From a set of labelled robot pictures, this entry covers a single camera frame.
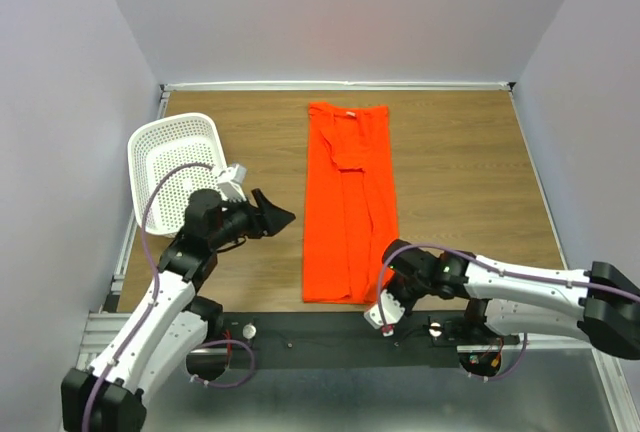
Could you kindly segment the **orange t shirt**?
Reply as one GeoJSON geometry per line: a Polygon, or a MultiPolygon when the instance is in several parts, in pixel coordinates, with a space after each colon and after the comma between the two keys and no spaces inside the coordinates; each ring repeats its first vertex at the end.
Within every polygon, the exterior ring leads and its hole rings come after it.
{"type": "Polygon", "coordinates": [[[389,109],[314,102],[308,116],[302,298],[371,304],[399,236],[389,109]]]}

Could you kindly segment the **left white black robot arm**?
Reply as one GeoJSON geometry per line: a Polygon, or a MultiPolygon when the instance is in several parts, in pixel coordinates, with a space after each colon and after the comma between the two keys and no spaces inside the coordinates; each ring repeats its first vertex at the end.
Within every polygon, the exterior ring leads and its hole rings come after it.
{"type": "Polygon", "coordinates": [[[127,322],[84,369],[61,384],[66,431],[139,431],[151,399],[195,348],[227,349],[222,308],[197,293],[218,263],[218,252],[241,239],[272,237],[295,215],[255,189],[252,201],[225,201],[213,189],[193,192],[184,224],[151,264],[152,282],[127,322]]]}

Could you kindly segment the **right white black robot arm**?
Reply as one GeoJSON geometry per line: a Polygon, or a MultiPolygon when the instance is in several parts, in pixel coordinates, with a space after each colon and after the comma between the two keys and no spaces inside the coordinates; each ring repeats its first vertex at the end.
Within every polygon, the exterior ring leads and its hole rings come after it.
{"type": "Polygon", "coordinates": [[[533,333],[569,337],[610,356],[639,358],[639,288],[618,268],[546,269],[396,239],[384,251],[370,325],[390,336],[425,296],[461,298],[469,342],[533,333]]]}

